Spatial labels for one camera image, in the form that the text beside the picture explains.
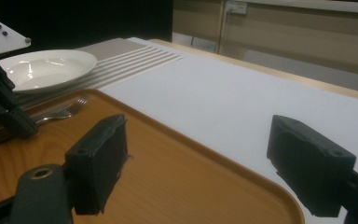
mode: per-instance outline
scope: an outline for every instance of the striped placemat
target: striped placemat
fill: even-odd
[[[140,49],[98,61],[87,75],[75,80],[59,91],[40,94],[16,94],[16,102],[21,107],[27,108],[70,91],[80,89],[102,91],[181,58],[182,56],[166,50],[144,46]]]

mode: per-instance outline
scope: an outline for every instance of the white table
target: white table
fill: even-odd
[[[183,58],[104,89],[110,96],[271,179],[295,198],[266,157],[272,115],[298,119],[351,151],[358,172],[357,91],[175,45],[129,40]],[[346,215],[342,209],[338,218],[319,218],[302,208],[306,223],[343,223]]]

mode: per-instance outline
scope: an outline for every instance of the white plate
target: white plate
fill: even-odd
[[[7,77],[16,85],[14,92],[55,91],[86,75],[97,63],[84,51],[57,49],[17,55],[0,60]]]

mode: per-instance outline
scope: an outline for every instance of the silver fork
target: silver fork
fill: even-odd
[[[75,115],[88,101],[89,96],[87,94],[81,95],[76,102],[59,107],[47,114],[42,114],[33,118],[36,124],[45,123],[51,119],[67,119]]]

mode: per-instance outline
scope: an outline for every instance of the tray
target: tray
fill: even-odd
[[[75,223],[304,223],[296,200],[282,187],[94,90],[75,91],[31,108],[30,114],[86,92],[85,108],[40,127],[29,139],[0,145],[0,201],[40,164],[64,162],[64,153],[96,122],[123,113],[131,158],[103,215]]]

